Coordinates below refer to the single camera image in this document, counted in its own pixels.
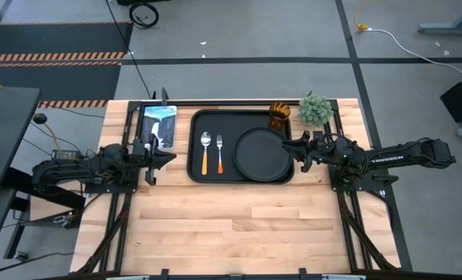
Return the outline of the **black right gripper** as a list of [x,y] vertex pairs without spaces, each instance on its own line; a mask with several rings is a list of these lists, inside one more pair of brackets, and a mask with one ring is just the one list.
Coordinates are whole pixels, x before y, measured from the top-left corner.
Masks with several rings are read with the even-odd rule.
[[333,145],[327,141],[327,134],[322,131],[313,131],[313,134],[304,131],[301,139],[284,141],[282,148],[292,156],[302,156],[300,161],[303,163],[303,173],[310,170],[313,162],[317,165],[333,163]]

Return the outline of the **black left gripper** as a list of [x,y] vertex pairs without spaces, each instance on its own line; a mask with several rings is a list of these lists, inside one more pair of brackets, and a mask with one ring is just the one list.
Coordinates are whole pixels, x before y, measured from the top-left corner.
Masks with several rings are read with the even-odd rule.
[[[145,182],[149,185],[156,184],[155,178],[155,165],[154,165],[154,148],[157,146],[157,137],[154,134],[150,134],[147,142],[143,142],[141,138],[136,138],[133,141],[132,157],[135,165],[138,168],[147,167],[148,170],[145,172]],[[176,154],[166,152],[162,150],[156,150],[156,169],[160,170],[171,159],[177,157]]]

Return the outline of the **black round plate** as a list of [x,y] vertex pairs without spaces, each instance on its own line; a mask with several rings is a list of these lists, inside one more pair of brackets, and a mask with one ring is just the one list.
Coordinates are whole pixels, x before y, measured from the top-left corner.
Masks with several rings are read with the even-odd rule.
[[236,168],[248,179],[261,184],[283,184],[294,172],[292,156],[282,148],[287,137],[271,128],[251,128],[233,146]]

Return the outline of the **amber glass cup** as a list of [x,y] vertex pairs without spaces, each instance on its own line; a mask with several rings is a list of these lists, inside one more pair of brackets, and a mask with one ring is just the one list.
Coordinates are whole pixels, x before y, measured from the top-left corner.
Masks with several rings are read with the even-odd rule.
[[283,128],[290,113],[291,110],[286,103],[273,103],[269,108],[269,127],[275,130]]

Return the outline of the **black rectangular tray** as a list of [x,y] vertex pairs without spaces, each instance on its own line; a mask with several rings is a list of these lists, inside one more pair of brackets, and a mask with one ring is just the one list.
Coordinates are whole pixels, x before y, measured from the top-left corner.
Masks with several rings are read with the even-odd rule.
[[[251,128],[270,128],[269,112],[267,110],[200,110],[191,118],[191,129],[187,152],[187,174],[197,183],[202,184],[260,184],[248,180],[235,166],[233,161],[233,146],[237,138]],[[208,146],[208,173],[201,174],[204,147],[201,135],[207,131],[211,135]],[[289,121],[278,130],[292,138]],[[219,150],[216,144],[217,135],[222,135],[222,165],[223,173],[218,173]]]

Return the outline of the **book with waterfall cover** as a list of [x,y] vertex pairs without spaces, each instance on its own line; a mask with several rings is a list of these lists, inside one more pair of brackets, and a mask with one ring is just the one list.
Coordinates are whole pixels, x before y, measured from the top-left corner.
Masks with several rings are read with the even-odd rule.
[[172,149],[176,134],[177,107],[145,107],[142,114],[141,136],[145,147],[149,147],[150,136],[158,139],[158,149]]

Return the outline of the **small green potted plant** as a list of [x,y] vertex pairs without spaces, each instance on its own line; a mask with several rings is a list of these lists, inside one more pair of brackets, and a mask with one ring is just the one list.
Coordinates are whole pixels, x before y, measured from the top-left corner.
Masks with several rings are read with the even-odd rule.
[[304,124],[322,127],[331,121],[333,114],[330,101],[312,91],[299,101],[298,118]]

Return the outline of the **black power supply box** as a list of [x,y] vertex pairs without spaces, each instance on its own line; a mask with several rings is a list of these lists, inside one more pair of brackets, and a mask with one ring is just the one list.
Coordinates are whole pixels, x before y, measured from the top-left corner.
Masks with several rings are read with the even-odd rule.
[[81,152],[75,150],[58,150],[54,149],[51,153],[52,159],[66,159],[66,160],[79,160],[81,159]]

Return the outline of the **silver carabiner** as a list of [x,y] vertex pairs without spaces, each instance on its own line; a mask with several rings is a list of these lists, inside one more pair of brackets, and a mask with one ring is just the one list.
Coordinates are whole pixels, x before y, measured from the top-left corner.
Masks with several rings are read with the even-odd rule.
[[62,227],[67,227],[74,221],[74,218],[74,215],[59,215],[54,217],[53,223]]

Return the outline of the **black hazard-striped floor mat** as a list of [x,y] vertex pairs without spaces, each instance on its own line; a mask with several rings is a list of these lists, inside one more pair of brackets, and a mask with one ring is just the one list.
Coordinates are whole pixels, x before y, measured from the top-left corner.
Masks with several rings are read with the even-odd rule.
[[120,59],[133,23],[0,23],[0,61]]
[[37,88],[40,107],[105,107],[114,98],[120,62],[0,63],[0,84]]

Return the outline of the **grey metal table leg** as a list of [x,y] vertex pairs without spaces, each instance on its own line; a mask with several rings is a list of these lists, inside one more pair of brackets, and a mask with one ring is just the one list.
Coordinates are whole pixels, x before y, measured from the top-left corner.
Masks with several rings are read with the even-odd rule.
[[462,14],[450,23],[419,23],[418,32],[423,34],[462,35]]

